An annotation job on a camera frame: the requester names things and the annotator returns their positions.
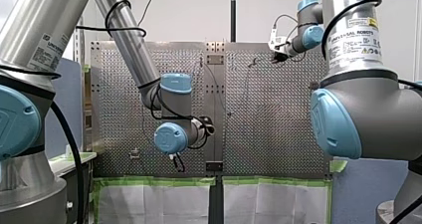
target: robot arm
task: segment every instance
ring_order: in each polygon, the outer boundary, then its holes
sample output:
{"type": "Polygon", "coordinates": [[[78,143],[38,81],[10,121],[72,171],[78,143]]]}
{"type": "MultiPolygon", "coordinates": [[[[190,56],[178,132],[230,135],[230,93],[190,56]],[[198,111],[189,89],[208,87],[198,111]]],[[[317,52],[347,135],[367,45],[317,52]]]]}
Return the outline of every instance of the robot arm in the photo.
{"type": "Polygon", "coordinates": [[[284,62],[300,53],[306,52],[318,46],[321,42],[323,29],[322,5],[318,0],[303,0],[298,5],[298,34],[293,39],[277,36],[277,21],[273,26],[269,47],[275,52],[275,62],[284,62]]]}
{"type": "MultiPolygon", "coordinates": [[[[108,28],[137,27],[126,0],[96,0],[108,28]]],[[[110,32],[139,88],[142,102],[162,110],[163,124],[155,132],[156,146],[166,154],[183,151],[214,133],[210,118],[191,112],[191,78],[185,74],[160,76],[139,31],[110,32]]]]}
{"type": "MultiPolygon", "coordinates": [[[[137,27],[128,1],[96,2],[107,28],[137,27]]],[[[0,160],[44,146],[44,117],[55,95],[51,77],[56,75],[87,3],[88,0],[18,0],[14,7],[0,33],[0,99],[10,100],[7,106],[14,104],[11,108],[0,104],[0,160]],[[30,121],[22,129],[18,124],[25,119],[30,121]],[[8,130],[20,130],[21,135],[7,135],[11,133],[8,130]]],[[[149,109],[163,111],[164,124],[155,133],[158,148],[167,154],[177,153],[213,133],[210,118],[191,114],[189,76],[173,74],[162,79],[140,31],[110,34],[139,88],[142,102],[149,109]]]]}

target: end effector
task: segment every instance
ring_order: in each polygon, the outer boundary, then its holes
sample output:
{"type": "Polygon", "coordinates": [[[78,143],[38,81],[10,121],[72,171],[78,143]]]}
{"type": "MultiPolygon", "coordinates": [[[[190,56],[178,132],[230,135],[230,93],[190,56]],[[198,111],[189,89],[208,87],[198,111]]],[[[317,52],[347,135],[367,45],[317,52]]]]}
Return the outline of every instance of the end effector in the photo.
{"type": "Polygon", "coordinates": [[[303,0],[298,5],[298,34],[295,38],[277,36],[277,21],[273,26],[269,47],[275,52],[274,63],[284,62],[317,47],[323,36],[322,5],[318,0],[303,0]]]}

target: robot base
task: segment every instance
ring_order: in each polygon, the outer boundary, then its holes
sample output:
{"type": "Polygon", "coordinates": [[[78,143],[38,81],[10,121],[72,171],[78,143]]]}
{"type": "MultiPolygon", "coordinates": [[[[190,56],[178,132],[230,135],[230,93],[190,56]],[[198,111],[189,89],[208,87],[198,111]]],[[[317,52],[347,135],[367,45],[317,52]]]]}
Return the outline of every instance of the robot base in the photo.
{"type": "Polygon", "coordinates": [[[66,181],[57,179],[50,192],[32,200],[0,206],[1,223],[66,224],[66,181]]]}

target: perforated metal panel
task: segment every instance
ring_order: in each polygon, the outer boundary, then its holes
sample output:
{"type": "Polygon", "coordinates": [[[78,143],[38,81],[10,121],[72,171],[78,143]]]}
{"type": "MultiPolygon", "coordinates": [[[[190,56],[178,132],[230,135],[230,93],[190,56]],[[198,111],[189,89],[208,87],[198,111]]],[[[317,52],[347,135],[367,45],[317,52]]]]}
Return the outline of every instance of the perforated metal panel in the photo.
{"type": "MultiPolygon", "coordinates": [[[[266,44],[226,44],[219,51],[225,64],[210,65],[204,72],[208,55],[217,52],[206,44],[147,45],[161,73],[193,75],[194,114],[211,115],[224,129],[217,134],[222,138],[212,137],[203,150],[182,153],[183,175],[210,174],[205,163],[214,160],[224,162],[223,175],[324,178],[328,173],[329,158],[317,147],[309,117],[310,83],[326,73],[320,52],[307,53],[302,62],[274,65],[266,44]],[[216,81],[220,87],[213,87],[216,81]],[[222,148],[223,156],[218,154],[222,148]]],[[[93,145],[99,153],[95,176],[182,175],[153,145],[159,121],[141,107],[115,44],[94,43],[92,52],[93,145]],[[130,159],[136,148],[139,159],[130,159]]]]}
{"type": "Polygon", "coordinates": [[[227,44],[226,52],[225,174],[324,177],[328,157],[309,112],[310,83],[326,74],[320,51],[276,65],[265,44],[227,44]]]}
{"type": "MultiPolygon", "coordinates": [[[[202,114],[202,43],[149,43],[152,59],[161,73],[188,73],[193,77],[192,111],[202,114]]],[[[159,120],[141,107],[139,91],[113,42],[95,43],[93,49],[93,139],[99,152],[96,176],[155,175],[172,176],[177,172],[172,161],[152,143],[159,120]],[[130,159],[136,148],[139,159],[130,159]]],[[[184,152],[185,175],[205,175],[202,150],[184,152]]]]}

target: green tape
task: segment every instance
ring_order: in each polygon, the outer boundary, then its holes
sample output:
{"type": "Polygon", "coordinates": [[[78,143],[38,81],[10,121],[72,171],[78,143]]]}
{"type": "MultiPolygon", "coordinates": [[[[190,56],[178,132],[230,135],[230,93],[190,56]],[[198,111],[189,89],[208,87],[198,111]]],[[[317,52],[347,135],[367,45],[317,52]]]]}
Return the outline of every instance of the green tape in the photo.
{"type": "Polygon", "coordinates": [[[346,160],[333,160],[329,163],[329,172],[343,172],[346,167],[346,160]]]}
{"type": "Polygon", "coordinates": [[[326,201],[326,224],[331,224],[331,208],[332,208],[332,181],[328,181],[329,185],[327,186],[327,201],[326,201]]]}
{"type": "Polygon", "coordinates": [[[225,185],[258,185],[263,183],[304,187],[327,187],[330,185],[330,181],[326,180],[306,180],[262,176],[223,177],[223,184],[225,185]]]}

